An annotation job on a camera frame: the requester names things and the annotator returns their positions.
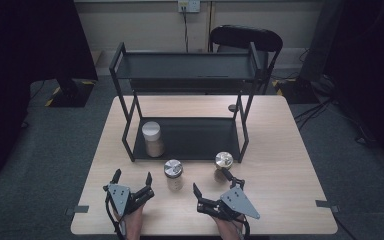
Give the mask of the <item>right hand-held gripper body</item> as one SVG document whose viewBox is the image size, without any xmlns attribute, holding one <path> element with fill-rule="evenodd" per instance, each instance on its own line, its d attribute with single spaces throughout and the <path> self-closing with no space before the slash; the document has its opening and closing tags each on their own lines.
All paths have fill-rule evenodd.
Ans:
<svg viewBox="0 0 384 240">
<path fill-rule="evenodd" d="M 260 214 L 243 189 L 231 188 L 220 195 L 218 200 L 204 198 L 197 203 L 197 211 L 221 220 L 233 221 L 240 215 L 259 219 Z"/>
</svg>

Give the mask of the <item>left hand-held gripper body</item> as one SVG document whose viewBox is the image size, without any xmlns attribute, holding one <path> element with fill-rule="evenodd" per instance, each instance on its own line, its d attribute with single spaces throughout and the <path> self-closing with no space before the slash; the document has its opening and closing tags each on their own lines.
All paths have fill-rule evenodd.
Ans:
<svg viewBox="0 0 384 240">
<path fill-rule="evenodd" d="M 118 184 L 108 184 L 103 189 L 119 216 L 130 215 L 154 197 L 154 191 L 150 186 L 145 186 L 136 193 L 132 193 L 129 187 Z"/>
</svg>

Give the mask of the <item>silver lid jar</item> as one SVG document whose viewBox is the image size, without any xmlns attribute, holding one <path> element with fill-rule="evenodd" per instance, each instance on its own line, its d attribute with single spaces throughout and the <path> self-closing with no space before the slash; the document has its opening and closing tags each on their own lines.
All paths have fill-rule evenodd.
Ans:
<svg viewBox="0 0 384 240">
<path fill-rule="evenodd" d="M 179 160 L 171 159 L 164 164 L 164 174 L 166 176 L 168 188 L 171 191 L 179 191 L 183 187 L 183 165 Z"/>
</svg>

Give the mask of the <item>white lid jar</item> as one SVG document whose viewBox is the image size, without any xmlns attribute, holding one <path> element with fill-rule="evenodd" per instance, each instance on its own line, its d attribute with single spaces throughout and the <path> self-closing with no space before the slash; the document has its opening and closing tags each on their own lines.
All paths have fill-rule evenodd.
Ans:
<svg viewBox="0 0 384 240">
<path fill-rule="evenodd" d="M 142 126 L 145 139 L 146 153 L 150 157 L 160 157 L 165 152 L 165 145 L 161 135 L 161 127 L 155 121 L 148 121 Z"/>
</svg>

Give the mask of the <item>black metal shelf rack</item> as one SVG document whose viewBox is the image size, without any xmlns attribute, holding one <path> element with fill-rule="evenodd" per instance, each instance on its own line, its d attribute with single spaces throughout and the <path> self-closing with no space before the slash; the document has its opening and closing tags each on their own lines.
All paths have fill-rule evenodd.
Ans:
<svg viewBox="0 0 384 240">
<path fill-rule="evenodd" d="M 134 115 L 139 126 L 155 121 L 162 127 L 162 159 L 211 160 L 221 151 L 243 159 L 249 143 L 246 121 L 264 73 L 254 44 L 245 52 L 164 53 L 131 52 L 121 43 L 109 71 L 126 119 L 121 141 L 131 161 L 149 157 L 141 133 L 133 146 L 128 143 Z M 232 94 L 236 111 L 228 117 L 145 116 L 140 93 Z"/>
</svg>

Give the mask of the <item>person's right hand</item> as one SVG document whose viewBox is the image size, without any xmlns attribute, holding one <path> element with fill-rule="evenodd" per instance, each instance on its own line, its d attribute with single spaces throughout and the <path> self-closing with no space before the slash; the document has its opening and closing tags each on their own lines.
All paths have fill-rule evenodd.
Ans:
<svg viewBox="0 0 384 240">
<path fill-rule="evenodd" d="M 213 220 L 216 223 L 222 240 L 244 240 L 244 235 L 242 233 L 244 227 L 243 215 L 240 215 L 234 221 L 221 220 L 216 217 L 213 217 Z"/>
</svg>

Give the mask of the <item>person's left hand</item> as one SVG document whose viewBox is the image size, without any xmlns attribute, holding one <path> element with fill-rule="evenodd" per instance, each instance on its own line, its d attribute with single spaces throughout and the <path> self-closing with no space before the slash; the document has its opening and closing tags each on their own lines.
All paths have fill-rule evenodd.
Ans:
<svg viewBox="0 0 384 240">
<path fill-rule="evenodd" d="M 140 206 L 137 210 L 129 215 L 121 217 L 116 211 L 113 214 L 118 222 L 123 222 L 125 226 L 125 240 L 140 240 L 141 230 L 143 226 L 143 209 Z"/>
</svg>

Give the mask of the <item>grey tape strip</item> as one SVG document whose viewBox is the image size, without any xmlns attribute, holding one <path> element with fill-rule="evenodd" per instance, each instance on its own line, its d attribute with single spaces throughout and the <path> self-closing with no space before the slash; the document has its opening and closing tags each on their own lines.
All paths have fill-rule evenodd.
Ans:
<svg viewBox="0 0 384 240">
<path fill-rule="evenodd" d="M 340 207 L 338 205 L 332 205 L 327 200 L 315 200 L 316 206 L 321 208 L 329 208 L 333 213 L 340 212 Z"/>
<path fill-rule="evenodd" d="M 89 206 L 88 205 L 77 205 L 72 208 L 67 208 L 65 210 L 65 215 L 72 216 L 76 213 L 88 213 Z"/>
</svg>

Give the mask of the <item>black stand base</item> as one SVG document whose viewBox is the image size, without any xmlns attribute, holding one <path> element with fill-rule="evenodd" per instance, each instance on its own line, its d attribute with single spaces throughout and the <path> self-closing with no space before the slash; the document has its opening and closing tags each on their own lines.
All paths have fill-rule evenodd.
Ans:
<svg viewBox="0 0 384 240">
<path fill-rule="evenodd" d="M 298 79 L 276 80 L 273 86 L 278 95 L 283 96 L 289 104 L 315 104 L 316 97 L 309 81 Z"/>
<path fill-rule="evenodd" d="M 73 89 L 58 86 L 45 103 L 46 107 L 84 107 L 95 86 L 95 81 L 74 81 Z"/>
</svg>

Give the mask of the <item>black chair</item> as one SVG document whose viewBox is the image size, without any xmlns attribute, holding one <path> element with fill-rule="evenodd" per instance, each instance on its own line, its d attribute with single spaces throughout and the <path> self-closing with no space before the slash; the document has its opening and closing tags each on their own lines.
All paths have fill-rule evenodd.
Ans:
<svg viewBox="0 0 384 240">
<path fill-rule="evenodd" d="M 276 60 L 283 48 L 283 40 L 277 33 L 248 26 L 220 25 L 210 31 L 208 50 L 214 52 L 214 46 L 217 46 L 217 52 L 242 52 L 249 49 L 251 42 L 254 43 L 264 67 L 258 92 L 265 95 Z"/>
</svg>

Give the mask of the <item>dark curtain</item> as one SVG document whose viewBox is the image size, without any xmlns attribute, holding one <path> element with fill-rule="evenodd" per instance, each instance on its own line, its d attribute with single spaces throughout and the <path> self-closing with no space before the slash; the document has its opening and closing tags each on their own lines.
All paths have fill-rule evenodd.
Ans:
<svg viewBox="0 0 384 240">
<path fill-rule="evenodd" d="M 97 74 L 74 0 L 0 0 L 0 171 L 21 130 L 30 85 L 73 89 Z"/>
<path fill-rule="evenodd" d="M 384 150 L 384 0 L 345 0 L 326 71 Z"/>
</svg>

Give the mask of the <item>white wall power outlet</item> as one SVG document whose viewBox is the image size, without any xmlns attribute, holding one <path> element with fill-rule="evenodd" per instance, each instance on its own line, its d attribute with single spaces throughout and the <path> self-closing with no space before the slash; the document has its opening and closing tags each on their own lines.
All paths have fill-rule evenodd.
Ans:
<svg viewBox="0 0 384 240">
<path fill-rule="evenodd" d="M 177 4 L 180 13 L 199 13 L 201 9 L 200 0 L 178 0 Z"/>
</svg>

